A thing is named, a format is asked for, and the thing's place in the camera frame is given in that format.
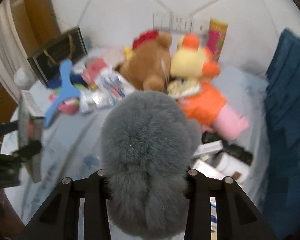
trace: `white wall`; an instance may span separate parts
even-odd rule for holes
[[[292,0],[52,0],[61,31],[79,25],[88,46],[131,45],[152,28],[152,13],[173,12],[229,23],[220,62],[264,74],[285,27],[300,36]],[[177,36],[174,36],[172,51]]]

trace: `white curtain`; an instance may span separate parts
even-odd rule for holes
[[[10,0],[3,0],[0,5],[0,82],[17,103],[20,91],[13,76],[21,66],[28,65],[13,23]]]

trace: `orange plush toy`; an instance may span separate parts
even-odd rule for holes
[[[133,48],[125,48],[125,62],[120,74],[138,90],[163,91],[171,65],[170,33],[156,30],[142,33],[133,42]]]
[[[179,105],[188,118],[196,119],[205,130],[234,140],[248,127],[248,121],[232,109],[221,92],[210,84],[220,74],[220,67],[212,57],[207,47],[200,47],[196,35],[182,37],[171,60],[170,75],[177,79],[168,85],[168,92],[179,99]]]

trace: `yellow plush toy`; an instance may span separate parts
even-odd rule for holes
[[[178,42],[172,56],[170,75],[177,78],[168,85],[168,93],[175,99],[188,118],[196,119],[203,130],[215,131],[224,139],[236,139],[248,127],[228,104],[221,92],[210,84],[220,74],[207,47],[201,47],[199,38],[187,34]]]
[[[130,60],[133,57],[133,50],[130,46],[125,46],[123,49],[123,54],[126,58],[126,60]]]

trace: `dark blue fabric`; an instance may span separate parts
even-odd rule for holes
[[[263,215],[283,239],[300,225],[300,39],[288,29],[280,36],[267,78],[270,163]]]
[[[70,74],[70,81],[73,85],[83,85],[86,88],[88,87],[88,84],[83,80],[82,76],[80,74]],[[61,78],[53,78],[49,81],[47,88],[49,89],[56,89],[58,87],[61,87]]]

